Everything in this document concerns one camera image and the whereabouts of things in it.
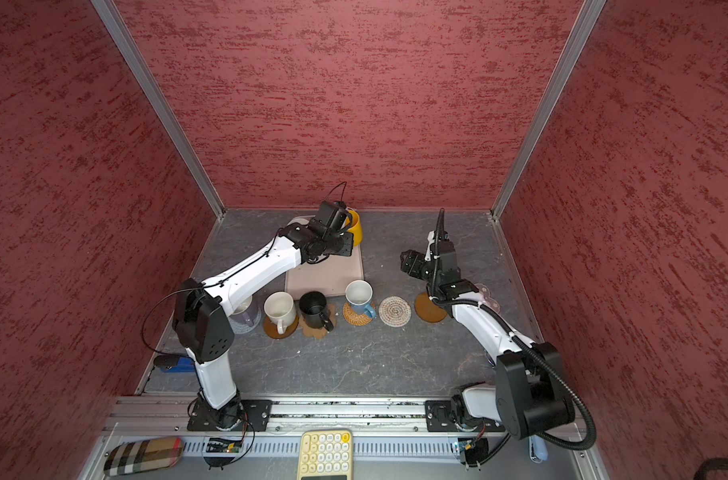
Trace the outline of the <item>white mug front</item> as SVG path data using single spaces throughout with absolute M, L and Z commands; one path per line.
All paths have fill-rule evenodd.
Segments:
M 278 326 L 280 333 L 293 323 L 297 316 L 294 298 L 287 292 L 276 292 L 264 303 L 265 314 Z

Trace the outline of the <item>brown glossy coaster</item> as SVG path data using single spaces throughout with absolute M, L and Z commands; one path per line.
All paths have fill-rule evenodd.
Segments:
M 299 316 L 296 316 L 295 320 L 291 325 L 285 328 L 283 333 L 280 333 L 278 326 L 273 322 L 270 317 L 267 317 L 263 322 L 263 329 L 267 336 L 272 339 L 285 339 L 290 337 L 299 326 Z

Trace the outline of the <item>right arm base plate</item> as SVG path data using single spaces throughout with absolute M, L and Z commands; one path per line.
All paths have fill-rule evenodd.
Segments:
M 505 429 L 494 420 L 472 417 L 461 400 L 427 400 L 424 403 L 427 429 L 429 432 L 480 433 L 504 432 Z

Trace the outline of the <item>yellow mug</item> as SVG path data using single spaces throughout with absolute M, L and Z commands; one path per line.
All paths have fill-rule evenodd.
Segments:
M 359 246 L 363 241 L 361 218 L 359 213 L 353 209 L 348 209 L 348 213 L 351 215 L 351 220 L 346 224 L 347 231 L 353 234 L 353 245 Z

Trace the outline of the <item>woven rattan coaster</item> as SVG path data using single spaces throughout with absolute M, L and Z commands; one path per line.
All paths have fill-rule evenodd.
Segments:
M 364 326 L 376 317 L 376 312 L 372 303 L 357 305 L 346 302 L 343 317 L 351 325 Z

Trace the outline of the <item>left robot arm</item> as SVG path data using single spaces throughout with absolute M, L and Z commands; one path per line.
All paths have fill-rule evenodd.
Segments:
M 351 256 L 352 224 L 344 201 L 325 200 L 308 223 L 281 227 L 247 259 L 203 281 L 189 278 L 176 292 L 173 328 L 195 367 L 200 385 L 196 405 L 216 429 L 230 431 L 244 422 L 229 360 L 235 338 L 230 317 L 280 275 L 321 256 Z

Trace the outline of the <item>brown wooden coaster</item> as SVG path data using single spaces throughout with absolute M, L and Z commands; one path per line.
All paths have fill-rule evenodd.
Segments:
M 418 317 L 427 323 L 439 323 L 448 316 L 443 308 L 433 303 L 427 293 L 421 293 L 416 297 L 414 307 Z

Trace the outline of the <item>lavender mug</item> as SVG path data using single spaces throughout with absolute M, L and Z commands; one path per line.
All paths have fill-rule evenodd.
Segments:
M 236 335 L 243 335 L 259 326 L 262 318 L 263 314 L 258 301 L 250 296 L 236 308 L 228 320 L 233 332 Z

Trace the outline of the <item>blue floral mug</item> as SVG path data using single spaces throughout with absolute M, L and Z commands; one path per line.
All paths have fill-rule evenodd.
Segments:
M 375 308 L 372 306 L 373 288 L 365 280 L 351 282 L 345 291 L 347 305 L 356 315 L 364 315 L 368 319 L 376 317 Z

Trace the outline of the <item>pink flower coaster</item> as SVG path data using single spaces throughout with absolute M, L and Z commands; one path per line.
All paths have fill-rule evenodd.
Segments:
M 490 289 L 481 283 L 477 284 L 477 288 L 479 289 L 480 294 L 484 297 L 485 302 L 498 314 L 501 313 L 501 305 L 500 303 L 492 297 Z

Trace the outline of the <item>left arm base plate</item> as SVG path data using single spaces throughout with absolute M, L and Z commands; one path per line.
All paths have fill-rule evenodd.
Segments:
M 198 397 L 189 409 L 187 430 L 192 432 L 236 432 L 244 428 L 264 432 L 271 416 L 274 402 L 271 400 L 246 399 L 239 403 L 232 400 L 222 409 L 211 407 Z

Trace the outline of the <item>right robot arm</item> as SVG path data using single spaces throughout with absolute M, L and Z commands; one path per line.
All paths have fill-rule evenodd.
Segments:
M 400 261 L 401 270 L 425 281 L 429 300 L 463 325 L 494 362 L 492 387 L 478 384 L 461 391 L 465 416 L 498 422 L 517 440 L 539 437 L 572 451 L 595 445 L 595 421 L 568 384 L 559 351 L 521 334 L 462 277 L 442 221 L 429 234 L 424 253 L 407 250 Z

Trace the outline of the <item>white braided coaster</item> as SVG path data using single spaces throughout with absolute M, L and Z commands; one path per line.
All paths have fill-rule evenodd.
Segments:
M 401 328 L 410 321 L 412 310 L 409 303 L 403 298 L 390 296 L 380 303 L 378 315 L 387 326 Z

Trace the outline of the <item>brown paw coaster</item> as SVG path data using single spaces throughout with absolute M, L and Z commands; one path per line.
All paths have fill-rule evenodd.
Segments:
M 337 307 L 334 304 L 329 304 L 328 313 L 330 314 L 330 319 L 333 327 L 337 328 Z M 304 314 L 300 315 L 299 325 L 302 328 L 304 336 L 308 338 L 321 340 L 329 334 L 329 331 L 325 328 L 316 329 L 309 326 Z

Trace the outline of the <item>black mug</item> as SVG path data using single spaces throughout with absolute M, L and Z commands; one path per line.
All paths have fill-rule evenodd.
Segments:
M 330 316 L 327 297 L 319 291 L 305 293 L 299 301 L 299 307 L 303 314 L 306 325 L 312 329 L 323 329 L 328 332 L 334 330 L 335 326 Z

